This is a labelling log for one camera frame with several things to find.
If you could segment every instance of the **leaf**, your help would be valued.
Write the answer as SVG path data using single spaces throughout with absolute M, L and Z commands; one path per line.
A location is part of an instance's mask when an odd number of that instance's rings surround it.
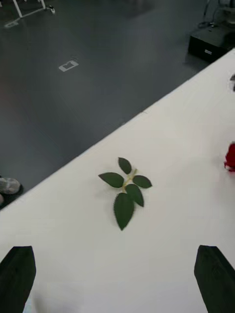
M 135 201 L 140 206 L 144 206 L 142 192 L 138 186 L 129 184 L 125 187 L 125 189 L 133 201 Z
M 119 157 L 118 164 L 124 173 L 126 174 L 131 173 L 131 163 L 128 160 L 126 160 L 125 158 Z
M 134 202 L 128 194 L 121 192 L 117 195 L 114 202 L 114 214 L 121 230 L 130 222 L 134 207 Z
M 142 175 L 136 175 L 133 178 L 133 183 L 142 188 L 152 187 L 151 181 L 147 177 Z
M 124 183 L 124 178 L 117 173 L 107 172 L 100 174 L 99 177 L 114 188 L 121 188 Z

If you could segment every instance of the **red object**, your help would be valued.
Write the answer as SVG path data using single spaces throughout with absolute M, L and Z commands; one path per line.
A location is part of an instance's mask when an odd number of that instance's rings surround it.
M 235 172 L 235 142 L 232 142 L 229 146 L 228 153 L 225 156 L 226 161 L 224 162 L 224 167 L 229 172 Z

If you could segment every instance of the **floor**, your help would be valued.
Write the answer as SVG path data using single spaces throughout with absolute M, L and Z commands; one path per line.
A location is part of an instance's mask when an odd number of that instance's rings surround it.
M 204 0 L 49 3 L 0 30 L 0 174 L 25 191 L 208 65 L 187 55 Z

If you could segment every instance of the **black box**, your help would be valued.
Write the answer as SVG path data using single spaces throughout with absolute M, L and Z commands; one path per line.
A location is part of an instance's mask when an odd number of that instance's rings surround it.
M 214 62 L 235 47 L 235 30 L 226 26 L 199 29 L 190 37 L 188 51 Z

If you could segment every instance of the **leaf stem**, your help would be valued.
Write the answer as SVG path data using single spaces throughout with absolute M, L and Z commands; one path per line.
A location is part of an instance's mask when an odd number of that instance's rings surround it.
M 128 176 L 128 179 L 122 185 L 122 191 L 123 192 L 125 192 L 125 186 L 128 184 L 128 182 L 130 182 L 135 177 L 136 173 L 137 173 L 137 168 L 134 170 L 134 172 L 131 176 Z

